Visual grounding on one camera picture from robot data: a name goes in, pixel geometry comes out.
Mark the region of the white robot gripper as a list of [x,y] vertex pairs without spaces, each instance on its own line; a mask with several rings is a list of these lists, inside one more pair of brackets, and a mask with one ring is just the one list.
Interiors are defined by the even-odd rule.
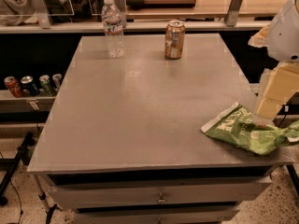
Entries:
[[288,0],[269,26],[268,55],[279,63],[260,78],[255,115],[264,119],[273,119],[299,91],[298,1]]

